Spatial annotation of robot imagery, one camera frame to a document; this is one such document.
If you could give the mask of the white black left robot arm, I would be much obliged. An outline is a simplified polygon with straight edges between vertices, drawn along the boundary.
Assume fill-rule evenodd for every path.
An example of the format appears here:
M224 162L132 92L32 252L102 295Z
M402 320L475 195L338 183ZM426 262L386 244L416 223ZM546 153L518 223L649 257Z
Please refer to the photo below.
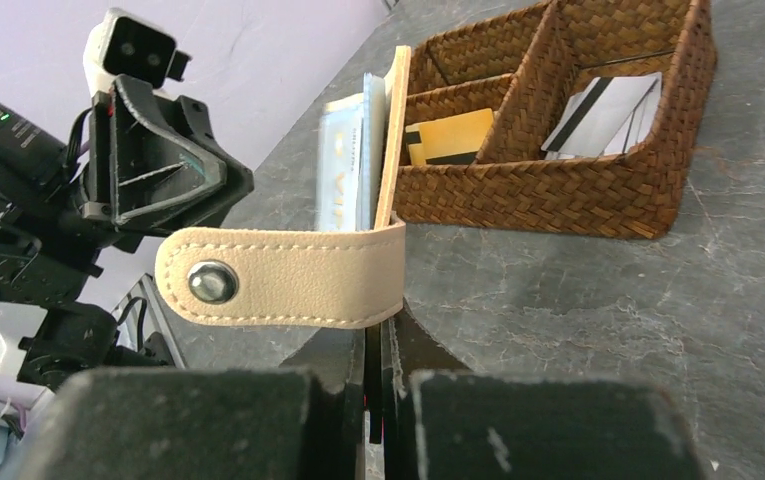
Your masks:
M49 390L96 367L164 367L121 319L81 301L102 251L219 226L254 187L207 105L132 76L96 94L61 141L0 103L0 375Z

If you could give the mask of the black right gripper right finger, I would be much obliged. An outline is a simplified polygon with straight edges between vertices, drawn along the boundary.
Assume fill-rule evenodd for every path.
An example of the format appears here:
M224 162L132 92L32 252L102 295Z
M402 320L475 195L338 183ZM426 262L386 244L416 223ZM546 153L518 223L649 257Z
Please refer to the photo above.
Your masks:
M670 396L604 376L470 371L402 310L381 327L390 479L702 479Z

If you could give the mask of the beige leather card holder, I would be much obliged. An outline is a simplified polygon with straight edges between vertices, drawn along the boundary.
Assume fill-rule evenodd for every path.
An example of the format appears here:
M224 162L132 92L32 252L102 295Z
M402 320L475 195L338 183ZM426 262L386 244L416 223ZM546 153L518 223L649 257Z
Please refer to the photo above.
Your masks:
M175 313L211 326L361 329L402 309L406 225L393 203L411 57L411 47L396 47L386 75L390 117L373 229L179 230L160 245L154 267Z

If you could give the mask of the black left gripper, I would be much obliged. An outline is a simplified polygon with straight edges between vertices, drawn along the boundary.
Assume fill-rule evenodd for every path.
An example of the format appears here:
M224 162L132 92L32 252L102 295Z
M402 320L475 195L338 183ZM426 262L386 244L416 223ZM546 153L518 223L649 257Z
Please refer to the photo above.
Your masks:
M81 291L100 275L103 249L219 228L254 189L252 171L214 138L202 101L159 97L121 75L76 122L90 128L83 170L79 128L68 143L40 132L24 153L26 120L0 104L0 302L44 311L37 331L17 339L16 378L49 389L99 366L169 365L143 341L120 346L111 315L80 303Z

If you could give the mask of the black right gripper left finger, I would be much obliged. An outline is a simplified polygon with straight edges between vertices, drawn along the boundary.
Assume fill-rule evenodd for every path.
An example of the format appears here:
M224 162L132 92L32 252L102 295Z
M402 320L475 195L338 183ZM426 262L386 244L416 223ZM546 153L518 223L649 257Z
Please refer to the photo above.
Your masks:
M97 369L30 427L17 479L355 479L362 331L324 329L275 369Z

